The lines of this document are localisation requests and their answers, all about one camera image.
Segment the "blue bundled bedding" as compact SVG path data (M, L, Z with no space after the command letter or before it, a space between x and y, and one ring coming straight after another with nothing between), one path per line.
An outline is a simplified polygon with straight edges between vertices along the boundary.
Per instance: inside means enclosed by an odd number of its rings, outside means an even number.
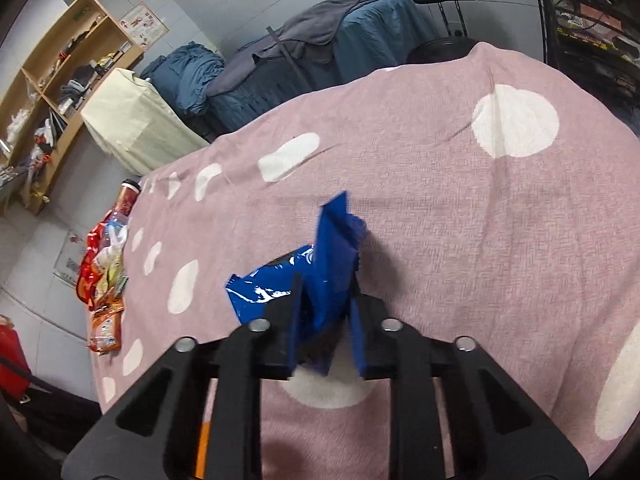
M207 112L207 88L224 71L224 58L194 41L161 55L142 70L167 104L180 116Z

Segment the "blue snack wrapper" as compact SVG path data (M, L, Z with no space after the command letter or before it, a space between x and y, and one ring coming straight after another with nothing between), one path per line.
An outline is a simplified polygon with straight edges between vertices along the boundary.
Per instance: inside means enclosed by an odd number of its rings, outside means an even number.
M276 330L276 356L292 372L326 375L340 339L367 225L343 192L321 206L314 242L256 270L231 275L224 289L241 324L265 318Z

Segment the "black rolling cart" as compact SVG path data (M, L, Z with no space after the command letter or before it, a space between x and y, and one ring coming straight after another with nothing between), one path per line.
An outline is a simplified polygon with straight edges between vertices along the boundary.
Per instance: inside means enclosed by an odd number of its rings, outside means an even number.
M538 0L544 62L639 132L639 0Z

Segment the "cream fabric cover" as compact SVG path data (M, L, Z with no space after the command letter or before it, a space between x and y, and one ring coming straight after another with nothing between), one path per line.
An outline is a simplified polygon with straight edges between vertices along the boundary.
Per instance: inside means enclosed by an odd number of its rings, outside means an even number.
M102 79L80 116L98 147L137 176L207 146L149 81L123 68Z

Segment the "red snack packets pile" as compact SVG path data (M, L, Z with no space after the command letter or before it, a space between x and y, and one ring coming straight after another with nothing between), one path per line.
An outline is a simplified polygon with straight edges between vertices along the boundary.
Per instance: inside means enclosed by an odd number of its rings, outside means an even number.
M97 354L122 348L122 317L126 307L124 269L127 221L113 209L88 233L79 267L76 295L90 313L89 349Z

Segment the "black chair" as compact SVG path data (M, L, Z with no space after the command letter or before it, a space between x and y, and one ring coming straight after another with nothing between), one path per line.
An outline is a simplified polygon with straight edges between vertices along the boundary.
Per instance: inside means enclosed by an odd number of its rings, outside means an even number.
M469 36L465 19L462 14L461 1L476 0L413 0L416 4L429 4L437 6L442 24L446 29L446 35L427 41L425 44L415 47L408 55L408 64L435 64L458 60L467 56L476 46L477 40ZM448 20L445 4L454 5L458 14L458 28L452 28Z

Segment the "red bottle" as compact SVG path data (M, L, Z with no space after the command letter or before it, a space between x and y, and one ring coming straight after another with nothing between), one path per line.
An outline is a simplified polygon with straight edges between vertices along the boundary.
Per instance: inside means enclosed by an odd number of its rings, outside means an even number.
M121 224L127 223L140 193L141 188L137 181L123 180L114 203L111 219Z

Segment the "blue covered massage bed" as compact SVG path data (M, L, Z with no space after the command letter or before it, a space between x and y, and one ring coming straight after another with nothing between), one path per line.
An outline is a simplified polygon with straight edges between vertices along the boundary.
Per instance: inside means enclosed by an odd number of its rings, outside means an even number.
M206 89L206 104L230 131L238 130L288 100L348 84L380 68L407 62L409 53L437 37L435 27L412 0L376 0L346 14L323 47L279 49L265 36L238 52Z

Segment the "pink polka dot bedspread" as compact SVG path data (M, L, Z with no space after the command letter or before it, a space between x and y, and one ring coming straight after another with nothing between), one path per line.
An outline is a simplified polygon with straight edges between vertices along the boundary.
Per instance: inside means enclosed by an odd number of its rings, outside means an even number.
M310 244L340 193L358 282L480 345L598 469L639 411L639 142L553 68L479 44L306 94L145 177L110 408L176 339L229 335L224 285Z

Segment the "wooden bookshelf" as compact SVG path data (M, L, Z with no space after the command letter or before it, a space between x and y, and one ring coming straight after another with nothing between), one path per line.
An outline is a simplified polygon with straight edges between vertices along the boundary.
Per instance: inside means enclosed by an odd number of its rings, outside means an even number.
M32 214L49 201L84 123L80 111L106 75L131 68L143 49L99 0L75 0L27 50L1 100L1 165L26 171L9 182Z

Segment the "wall poster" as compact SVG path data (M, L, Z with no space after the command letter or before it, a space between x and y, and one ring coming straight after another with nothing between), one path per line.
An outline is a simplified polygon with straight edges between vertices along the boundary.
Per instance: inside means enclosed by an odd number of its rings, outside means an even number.
M118 22L120 28L143 51L150 50L169 32L168 27L144 2L131 8Z

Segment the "grey blanket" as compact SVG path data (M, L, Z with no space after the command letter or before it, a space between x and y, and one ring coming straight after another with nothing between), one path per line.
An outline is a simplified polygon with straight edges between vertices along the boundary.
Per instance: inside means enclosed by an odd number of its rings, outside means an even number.
M234 90L262 62L284 58L311 58L326 64L332 44L346 15L378 0L323 0L287 20L273 34L249 44L226 64L224 71L207 88L207 95L221 96Z

